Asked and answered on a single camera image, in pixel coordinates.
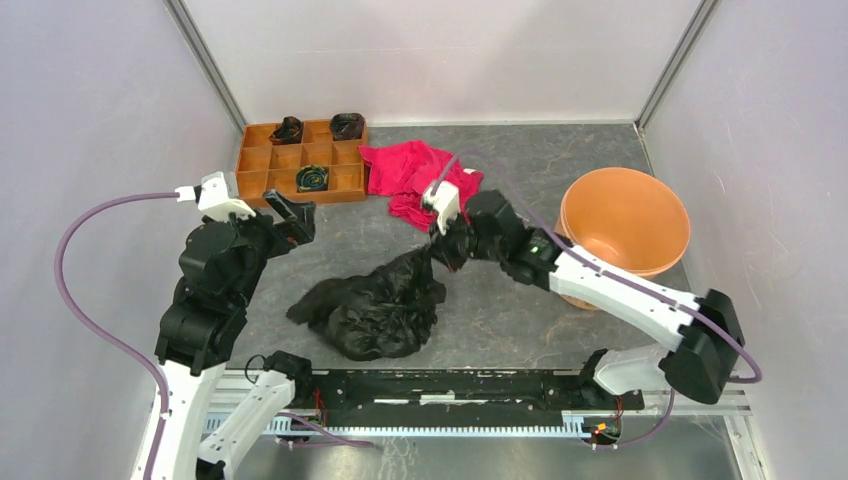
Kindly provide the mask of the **black rolled item back left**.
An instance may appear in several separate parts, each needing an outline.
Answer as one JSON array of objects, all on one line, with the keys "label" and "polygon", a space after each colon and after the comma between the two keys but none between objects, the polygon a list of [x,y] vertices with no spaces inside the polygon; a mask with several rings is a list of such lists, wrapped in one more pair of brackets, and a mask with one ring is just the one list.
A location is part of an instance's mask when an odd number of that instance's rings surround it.
[{"label": "black rolled item back left", "polygon": [[295,116],[286,116],[269,135],[272,145],[292,145],[302,142],[304,124]]}]

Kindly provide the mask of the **wooden compartment tray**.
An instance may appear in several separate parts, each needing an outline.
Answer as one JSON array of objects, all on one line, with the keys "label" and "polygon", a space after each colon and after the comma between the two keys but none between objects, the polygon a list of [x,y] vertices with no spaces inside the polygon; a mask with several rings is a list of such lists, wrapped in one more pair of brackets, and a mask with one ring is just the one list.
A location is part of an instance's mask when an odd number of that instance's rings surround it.
[{"label": "wooden compartment tray", "polygon": [[[368,128],[362,138],[334,141],[328,119],[305,120],[302,142],[272,145],[269,135],[275,123],[252,124],[245,128],[236,165],[240,198],[254,208],[266,208],[263,193],[275,189],[296,201],[334,204],[363,201],[367,197],[368,168],[358,148],[368,143]],[[329,189],[298,193],[295,176],[310,164],[329,168]]]}]

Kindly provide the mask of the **blue green rolled item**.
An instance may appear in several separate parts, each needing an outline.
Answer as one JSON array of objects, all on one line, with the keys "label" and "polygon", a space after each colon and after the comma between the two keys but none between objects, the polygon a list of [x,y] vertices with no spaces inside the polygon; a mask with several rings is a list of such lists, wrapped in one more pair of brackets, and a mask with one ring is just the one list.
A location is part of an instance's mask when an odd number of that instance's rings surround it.
[{"label": "blue green rolled item", "polygon": [[298,193],[323,192],[329,189],[329,168],[310,164],[301,167],[295,176]]}]

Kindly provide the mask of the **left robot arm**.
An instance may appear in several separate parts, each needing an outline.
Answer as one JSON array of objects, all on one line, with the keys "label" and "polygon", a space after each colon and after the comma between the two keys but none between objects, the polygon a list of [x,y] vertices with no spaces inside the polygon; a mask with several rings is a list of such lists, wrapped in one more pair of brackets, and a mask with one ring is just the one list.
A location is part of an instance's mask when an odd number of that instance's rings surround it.
[{"label": "left robot arm", "polygon": [[182,276],[160,320],[155,355],[164,379],[132,476],[231,479],[274,416],[306,405],[314,394],[310,362],[277,352],[226,420],[201,437],[262,273],[270,259],[313,241],[316,206],[268,190],[263,198],[280,216],[276,221],[220,182],[177,193],[196,202],[203,223],[186,239]]}]

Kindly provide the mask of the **black plastic trash bag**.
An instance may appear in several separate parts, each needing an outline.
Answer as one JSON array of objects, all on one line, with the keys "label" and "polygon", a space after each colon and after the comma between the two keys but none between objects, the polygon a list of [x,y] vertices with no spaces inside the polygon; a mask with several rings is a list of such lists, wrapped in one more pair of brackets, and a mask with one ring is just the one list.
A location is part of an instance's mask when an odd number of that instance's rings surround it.
[{"label": "black plastic trash bag", "polygon": [[365,362],[408,357],[426,345],[446,300],[425,246],[399,255],[366,275],[322,280],[288,308],[286,318],[307,325],[345,358]]}]

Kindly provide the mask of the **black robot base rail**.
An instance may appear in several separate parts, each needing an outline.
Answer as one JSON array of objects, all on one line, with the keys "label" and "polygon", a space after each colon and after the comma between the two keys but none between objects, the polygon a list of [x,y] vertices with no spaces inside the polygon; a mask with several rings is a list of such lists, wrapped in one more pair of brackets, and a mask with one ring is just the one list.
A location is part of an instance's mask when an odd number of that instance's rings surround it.
[{"label": "black robot base rail", "polygon": [[569,370],[329,369],[277,351],[263,363],[295,382],[290,408],[324,427],[553,427],[564,412],[604,415],[645,406]]}]

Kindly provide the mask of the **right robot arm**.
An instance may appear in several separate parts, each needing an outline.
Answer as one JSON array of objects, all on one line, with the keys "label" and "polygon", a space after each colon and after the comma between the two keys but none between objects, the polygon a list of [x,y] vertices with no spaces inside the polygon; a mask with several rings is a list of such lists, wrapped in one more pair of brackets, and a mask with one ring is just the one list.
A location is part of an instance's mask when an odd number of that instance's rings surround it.
[{"label": "right robot arm", "polygon": [[614,267],[547,227],[525,225],[498,190],[462,204],[457,188],[443,182],[426,187],[422,205],[436,216],[432,255],[450,270],[471,259],[494,262],[518,283],[587,302],[653,339],[647,347],[593,353],[577,382],[585,405],[602,408],[649,387],[713,405],[728,384],[743,383],[733,370],[751,358],[726,294],[697,296]]}]

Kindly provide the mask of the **orange plastic trash bin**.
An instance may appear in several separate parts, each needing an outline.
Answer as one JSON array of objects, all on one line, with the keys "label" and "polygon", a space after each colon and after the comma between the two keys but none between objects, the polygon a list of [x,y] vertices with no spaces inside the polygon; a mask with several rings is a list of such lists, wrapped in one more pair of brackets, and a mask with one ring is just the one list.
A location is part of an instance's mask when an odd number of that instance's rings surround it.
[{"label": "orange plastic trash bin", "polygon": [[677,195],[651,175],[624,167],[578,178],[563,196],[554,231],[648,280],[680,261],[691,236]]}]

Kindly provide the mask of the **dark rolled item back right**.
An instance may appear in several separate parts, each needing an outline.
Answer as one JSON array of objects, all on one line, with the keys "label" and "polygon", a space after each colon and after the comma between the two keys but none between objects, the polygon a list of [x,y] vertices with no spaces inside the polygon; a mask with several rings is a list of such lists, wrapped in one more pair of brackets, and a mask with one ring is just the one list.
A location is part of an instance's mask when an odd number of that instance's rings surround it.
[{"label": "dark rolled item back right", "polygon": [[365,126],[364,116],[355,112],[335,114],[329,122],[329,130],[334,141],[361,139]]}]

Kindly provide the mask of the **red crumpled cloth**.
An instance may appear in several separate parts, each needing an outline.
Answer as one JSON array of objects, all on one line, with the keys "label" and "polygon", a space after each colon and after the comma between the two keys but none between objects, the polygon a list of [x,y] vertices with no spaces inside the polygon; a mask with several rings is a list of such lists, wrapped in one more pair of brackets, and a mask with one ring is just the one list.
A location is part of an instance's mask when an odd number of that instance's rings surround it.
[{"label": "red crumpled cloth", "polygon": [[422,194],[454,154],[421,140],[358,150],[369,168],[368,193],[388,197],[391,216],[426,232],[436,215],[421,206]]}]

